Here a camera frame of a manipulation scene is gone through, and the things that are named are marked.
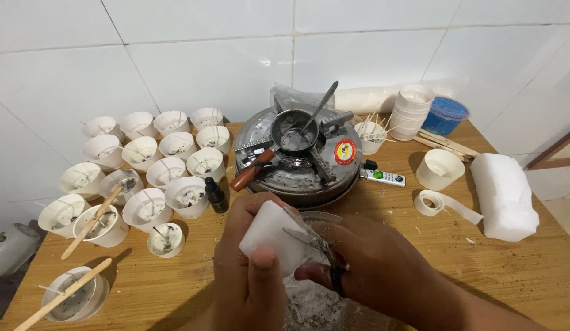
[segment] stove label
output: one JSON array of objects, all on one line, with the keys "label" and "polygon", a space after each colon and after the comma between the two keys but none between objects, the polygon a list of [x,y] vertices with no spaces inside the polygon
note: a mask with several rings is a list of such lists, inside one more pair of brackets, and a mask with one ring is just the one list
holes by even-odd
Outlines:
[{"label": "stove label", "polygon": [[352,139],[342,139],[334,148],[334,160],[342,166],[351,164],[357,156],[357,146]]}]

